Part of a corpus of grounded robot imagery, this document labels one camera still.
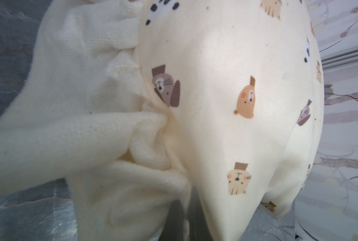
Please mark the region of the cream animal print pillow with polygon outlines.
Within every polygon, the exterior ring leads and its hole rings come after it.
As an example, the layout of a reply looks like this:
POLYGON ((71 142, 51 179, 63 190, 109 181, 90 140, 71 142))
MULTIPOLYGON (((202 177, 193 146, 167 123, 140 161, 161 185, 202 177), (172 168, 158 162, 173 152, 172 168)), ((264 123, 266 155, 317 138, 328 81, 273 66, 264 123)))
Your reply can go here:
POLYGON ((81 241, 237 241, 287 214, 324 85, 305 1, 53 1, 0 117, 0 196, 65 178, 81 241))

